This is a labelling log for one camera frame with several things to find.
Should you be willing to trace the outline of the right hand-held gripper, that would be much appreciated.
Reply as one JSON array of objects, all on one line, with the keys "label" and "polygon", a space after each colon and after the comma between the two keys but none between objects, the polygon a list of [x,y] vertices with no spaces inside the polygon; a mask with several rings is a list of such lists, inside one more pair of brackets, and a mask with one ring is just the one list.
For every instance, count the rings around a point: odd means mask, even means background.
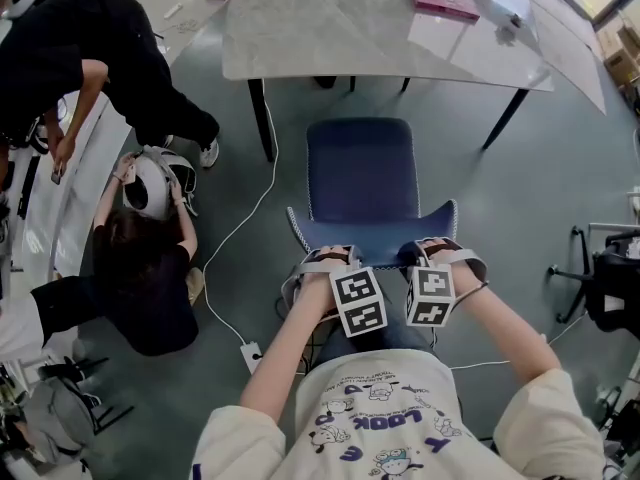
[{"label": "right hand-held gripper", "polygon": [[466,263],[481,283],[488,285],[487,266],[472,250],[463,248],[464,261],[451,265],[430,264],[417,241],[401,246],[398,260],[407,268],[406,323],[413,327],[444,327],[453,310],[468,296],[456,294],[452,266]]}]

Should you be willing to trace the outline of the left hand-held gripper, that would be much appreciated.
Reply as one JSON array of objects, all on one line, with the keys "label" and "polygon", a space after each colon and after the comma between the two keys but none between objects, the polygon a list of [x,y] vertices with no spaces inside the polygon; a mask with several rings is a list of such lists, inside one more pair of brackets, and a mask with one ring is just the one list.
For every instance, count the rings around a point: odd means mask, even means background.
[{"label": "left hand-held gripper", "polygon": [[300,294],[302,281],[311,274],[328,277],[335,302],[335,310],[347,337],[368,333],[387,325],[382,290],[371,267],[362,263],[362,253],[355,245],[349,247],[349,264],[342,268],[318,268],[310,263],[317,251],[312,250],[296,265],[281,286],[281,295],[290,309]]}]

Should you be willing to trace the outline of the person's left forearm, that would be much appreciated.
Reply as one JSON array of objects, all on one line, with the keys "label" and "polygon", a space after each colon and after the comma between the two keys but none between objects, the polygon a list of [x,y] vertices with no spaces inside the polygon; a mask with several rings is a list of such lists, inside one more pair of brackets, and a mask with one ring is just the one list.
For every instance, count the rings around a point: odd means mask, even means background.
[{"label": "person's left forearm", "polygon": [[329,276],[307,274],[296,302],[244,388],[240,406],[279,422],[307,342],[334,307]]}]

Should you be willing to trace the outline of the person's right forearm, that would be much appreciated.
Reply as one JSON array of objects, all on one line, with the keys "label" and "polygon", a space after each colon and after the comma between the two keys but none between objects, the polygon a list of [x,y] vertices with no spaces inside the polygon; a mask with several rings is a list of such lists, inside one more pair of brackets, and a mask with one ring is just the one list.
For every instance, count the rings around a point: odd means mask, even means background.
[{"label": "person's right forearm", "polygon": [[561,363],[542,336],[520,315],[481,283],[466,263],[452,267],[458,296],[468,296],[462,308],[488,332],[493,343],[508,360],[523,383],[561,368]]}]

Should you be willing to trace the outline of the black office chair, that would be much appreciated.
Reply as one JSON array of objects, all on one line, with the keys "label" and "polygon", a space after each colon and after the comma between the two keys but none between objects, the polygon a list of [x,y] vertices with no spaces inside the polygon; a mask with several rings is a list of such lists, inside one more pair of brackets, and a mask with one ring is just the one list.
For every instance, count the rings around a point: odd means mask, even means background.
[{"label": "black office chair", "polygon": [[582,273],[562,271],[556,265],[547,275],[564,277],[580,283],[578,292],[564,314],[556,315],[559,324],[569,323],[576,310],[584,307],[586,315],[603,332],[626,330],[640,340],[640,225],[605,225],[592,223],[592,229],[611,230],[604,249],[591,253],[587,235],[574,226],[573,236],[580,238]]}]

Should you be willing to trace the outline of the grey marble table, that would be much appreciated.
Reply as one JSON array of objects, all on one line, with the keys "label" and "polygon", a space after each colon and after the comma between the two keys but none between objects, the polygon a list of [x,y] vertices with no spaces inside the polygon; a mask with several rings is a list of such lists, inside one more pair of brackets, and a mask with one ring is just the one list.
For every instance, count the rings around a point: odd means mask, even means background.
[{"label": "grey marble table", "polygon": [[[227,0],[222,72],[248,85],[260,141],[274,155],[264,83],[315,76],[409,77],[508,87],[500,133],[531,92],[553,90],[528,0],[475,0],[477,21],[432,14],[413,0]],[[499,44],[500,20],[521,29]]]}]

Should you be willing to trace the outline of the person's right hand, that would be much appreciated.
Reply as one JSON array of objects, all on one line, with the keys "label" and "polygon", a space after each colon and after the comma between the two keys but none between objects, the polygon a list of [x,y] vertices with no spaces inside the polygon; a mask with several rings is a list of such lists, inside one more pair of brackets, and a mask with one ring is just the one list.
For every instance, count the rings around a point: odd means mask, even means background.
[{"label": "person's right hand", "polygon": [[449,238],[426,238],[419,241],[418,246],[434,266],[464,261],[463,248]]}]

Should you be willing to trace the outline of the person's left hand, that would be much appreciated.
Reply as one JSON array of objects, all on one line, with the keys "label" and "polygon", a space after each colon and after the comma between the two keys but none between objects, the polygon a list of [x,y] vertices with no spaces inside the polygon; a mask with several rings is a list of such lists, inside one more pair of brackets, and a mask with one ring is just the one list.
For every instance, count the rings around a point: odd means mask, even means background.
[{"label": "person's left hand", "polygon": [[318,249],[310,263],[318,268],[336,269],[349,264],[350,249],[343,246],[324,246]]}]

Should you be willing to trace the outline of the blue jeans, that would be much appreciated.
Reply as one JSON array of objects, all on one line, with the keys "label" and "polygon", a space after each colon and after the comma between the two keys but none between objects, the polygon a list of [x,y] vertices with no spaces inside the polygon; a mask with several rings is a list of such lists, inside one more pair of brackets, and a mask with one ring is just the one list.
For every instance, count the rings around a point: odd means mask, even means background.
[{"label": "blue jeans", "polygon": [[400,317],[393,314],[387,316],[385,327],[354,337],[347,337],[342,324],[336,323],[331,327],[312,367],[346,355],[400,349],[435,354],[426,338],[416,328],[407,326]]}]

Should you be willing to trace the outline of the white sheets on table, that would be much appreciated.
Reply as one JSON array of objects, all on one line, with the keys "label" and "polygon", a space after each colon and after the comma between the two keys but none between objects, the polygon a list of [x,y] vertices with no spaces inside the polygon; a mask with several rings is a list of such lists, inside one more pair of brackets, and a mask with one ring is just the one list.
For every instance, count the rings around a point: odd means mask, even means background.
[{"label": "white sheets on table", "polygon": [[596,58],[592,51],[560,21],[531,3],[544,60],[607,115]]}]

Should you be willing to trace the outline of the small potted plant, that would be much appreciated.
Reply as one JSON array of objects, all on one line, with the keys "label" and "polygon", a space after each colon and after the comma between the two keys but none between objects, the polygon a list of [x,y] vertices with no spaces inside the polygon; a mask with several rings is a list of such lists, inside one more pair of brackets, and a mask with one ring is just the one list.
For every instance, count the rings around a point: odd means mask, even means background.
[{"label": "small potted plant", "polygon": [[518,32],[521,29],[521,19],[518,14],[510,14],[504,16],[495,30],[496,40],[499,44],[511,44],[513,43]]}]

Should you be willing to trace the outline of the white work table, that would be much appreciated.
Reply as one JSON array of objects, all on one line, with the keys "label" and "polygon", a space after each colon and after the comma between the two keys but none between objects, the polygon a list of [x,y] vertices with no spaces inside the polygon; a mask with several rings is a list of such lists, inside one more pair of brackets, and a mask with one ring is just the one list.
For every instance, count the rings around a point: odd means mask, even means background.
[{"label": "white work table", "polygon": [[39,161],[22,243],[23,269],[34,285],[80,273],[98,202],[130,130],[100,95],[58,184],[51,181],[52,157]]}]

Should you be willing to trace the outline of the large cardboard box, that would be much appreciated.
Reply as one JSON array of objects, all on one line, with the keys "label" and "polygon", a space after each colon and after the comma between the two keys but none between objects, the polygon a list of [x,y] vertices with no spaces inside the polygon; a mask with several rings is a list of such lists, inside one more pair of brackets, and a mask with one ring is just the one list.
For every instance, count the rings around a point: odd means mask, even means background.
[{"label": "large cardboard box", "polygon": [[609,55],[604,60],[604,66],[617,87],[629,86],[640,76],[640,68],[634,57],[624,48]]}]

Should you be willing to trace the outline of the open cardboard box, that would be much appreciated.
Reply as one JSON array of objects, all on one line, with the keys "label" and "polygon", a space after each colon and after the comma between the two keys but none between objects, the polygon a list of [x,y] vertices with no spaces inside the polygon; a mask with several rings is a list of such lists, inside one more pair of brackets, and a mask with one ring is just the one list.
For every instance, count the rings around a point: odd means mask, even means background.
[{"label": "open cardboard box", "polygon": [[640,46],[635,41],[635,31],[624,25],[614,24],[604,27],[597,33],[597,39],[602,50],[603,59],[609,61],[617,55],[626,55],[636,61],[640,55]]}]

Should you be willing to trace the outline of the grey backpack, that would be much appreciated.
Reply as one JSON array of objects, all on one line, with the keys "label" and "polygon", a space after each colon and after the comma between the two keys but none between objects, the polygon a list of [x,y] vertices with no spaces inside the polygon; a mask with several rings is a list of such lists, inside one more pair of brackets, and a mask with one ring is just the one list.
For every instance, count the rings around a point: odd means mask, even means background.
[{"label": "grey backpack", "polygon": [[49,464],[81,459],[93,442],[92,413],[60,378],[40,381],[22,405],[27,442]]}]

